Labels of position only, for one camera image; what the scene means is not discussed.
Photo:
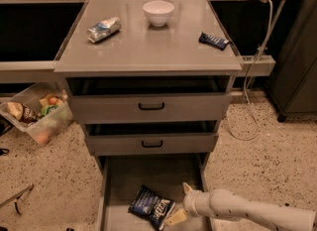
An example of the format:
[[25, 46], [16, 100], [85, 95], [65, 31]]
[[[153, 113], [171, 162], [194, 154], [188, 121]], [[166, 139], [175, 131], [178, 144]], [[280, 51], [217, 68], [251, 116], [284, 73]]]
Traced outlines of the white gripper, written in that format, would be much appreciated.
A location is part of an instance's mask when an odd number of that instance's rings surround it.
[[184, 182], [182, 184], [185, 193], [183, 208], [177, 208], [164, 220], [167, 226], [174, 226], [187, 220], [190, 217], [211, 217], [210, 193], [201, 190], [192, 190], [192, 187]]

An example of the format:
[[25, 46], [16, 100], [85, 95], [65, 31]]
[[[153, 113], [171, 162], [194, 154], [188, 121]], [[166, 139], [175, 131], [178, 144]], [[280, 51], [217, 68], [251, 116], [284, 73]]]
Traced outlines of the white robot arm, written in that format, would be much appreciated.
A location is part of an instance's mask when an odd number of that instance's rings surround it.
[[186, 182], [182, 185], [185, 193], [183, 205], [164, 220], [168, 226], [189, 218], [210, 217], [228, 221], [244, 218], [270, 231], [316, 231], [317, 228], [314, 210], [249, 200], [228, 189], [203, 192]]

